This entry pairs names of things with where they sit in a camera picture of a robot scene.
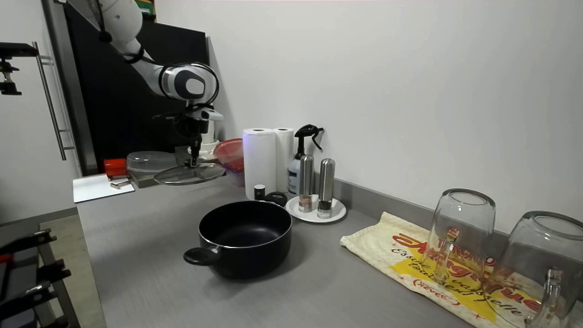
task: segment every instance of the robotic arm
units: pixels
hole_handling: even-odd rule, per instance
[[[87,0],[100,27],[100,40],[109,42],[127,64],[160,97],[186,100],[195,120],[217,117],[211,102],[218,95],[218,78],[204,64],[156,64],[136,40],[142,29],[142,11],[135,0]]]

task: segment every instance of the kitchen counter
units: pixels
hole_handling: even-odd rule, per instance
[[[182,253],[198,244],[198,220],[240,199],[240,180],[222,177],[78,204],[107,326],[468,326],[339,244],[381,213],[348,210],[344,220],[328,226],[297,220],[286,262],[258,281],[224,281],[186,264]]]

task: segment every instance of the pot rim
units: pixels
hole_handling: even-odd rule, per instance
[[[240,200],[240,202],[229,202],[229,204],[224,204],[224,206],[235,206],[235,204],[246,204],[246,202],[253,202],[253,204],[260,202],[260,204],[266,204],[266,206],[275,206],[277,210],[284,211],[284,213],[288,215],[288,219],[289,219],[289,224],[288,224],[286,231],[282,231],[277,239],[268,241],[268,242],[262,242],[262,244],[249,244],[249,246],[218,244],[218,242],[207,239],[206,235],[202,235],[202,231],[200,231],[202,220],[204,220],[209,213],[213,213],[215,210],[218,210],[218,208],[215,208],[213,211],[206,213],[206,215],[202,217],[202,220],[198,222],[198,237],[204,239],[207,244],[213,244],[215,248],[224,248],[224,250],[253,250],[253,248],[262,248],[262,246],[273,244],[273,242],[277,242],[277,241],[280,241],[280,239],[284,239],[286,235],[291,233],[293,217],[291,217],[284,208],[280,208],[280,206],[277,206],[277,204],[262,202],[262,200]]]

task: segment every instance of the small plate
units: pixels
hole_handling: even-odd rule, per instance
[[[291,217],[304,220],[304,222],[328,224],[328,222],[337,222],[346,215],[346,206],[337,199],[331,199],[331,217],[328,217],[328,219],[317,217],[317,202],[319,202],[317,195],[311,195],[313,211],[309,211],[309,213],[299,211],[297,202],[299,202],[299,197],[289,199],[286,204],[286,210]]]

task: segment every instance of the pepper grinder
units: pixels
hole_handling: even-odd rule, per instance
[[[313,180],[313,159],[302,155],[299,159],[299,211],[313,211],[311,206],[311,180]]]
[[[331,217],[331,199],[333,199],[333,159],[322,159],[320,162],[320,193],[317,204],[317,217],[330,219]]]

